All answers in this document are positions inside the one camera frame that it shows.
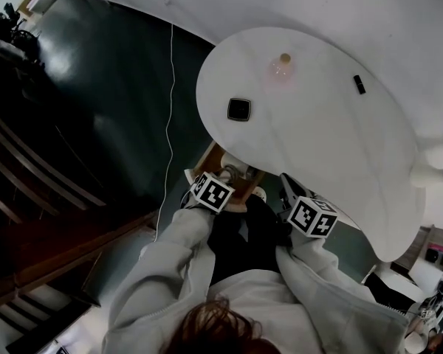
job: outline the white shirt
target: white shirt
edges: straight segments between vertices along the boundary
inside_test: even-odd
[[[282,354],[323,352],[306,309],[280,274],[249,270],[233,275],[210,287],[207,299],[220,297],[228,299],[236,313],[259,322],[262,338]]]

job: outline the white table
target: white table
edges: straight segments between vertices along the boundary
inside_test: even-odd
[[[276,83],[269,63],[283,52],[295,73]],[[207,131],[226,151],[329,199],[378,258],[395,260],[412,243],[425,208],[425,190],[408,178],[414,132],[382,84],[344,52],[294,30],[249,29],[208,55],[196,96]],[[252,101],[248,122],[227,119],[232,97]]]

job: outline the brown hair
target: brown hair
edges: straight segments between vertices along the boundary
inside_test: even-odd
[[[228,300],[216,300],[192,309],[162,353],[280,354],[260,336],[259,323],[233,312]]]

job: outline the small bottle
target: small bottle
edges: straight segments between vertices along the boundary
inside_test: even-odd
[[[280,83],[287,81],[294,73],[292,59],[289,54],[283,53],[269,65],[272,76]]]

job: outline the human arm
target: human arm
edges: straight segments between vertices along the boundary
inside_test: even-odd
[[[358,284],[339,268],[338,257],[324,249],[325,239],[315,239],[292,230],[292,249],[290,255],[307,265],[325,281],[339,286],[362,299],[375,301],[369,289]]]
[[[408,325],[406,335],[409,335],[412,332],[420,333],[423,330],[423,325],[423,319],[421,319],[420,316],[415,316]]]
[[[431,330],[428,334],[428,345],[427,349],[432,352],[438,349],[440,344],[443,342],[443,333],[437,333],[435,330]]]
[[[212,219],[203,209],[181,209],[155,243],[146,246],[116,292],[109,328],[119,328],[175,303],[184,283],[183,268],[210,233]]]

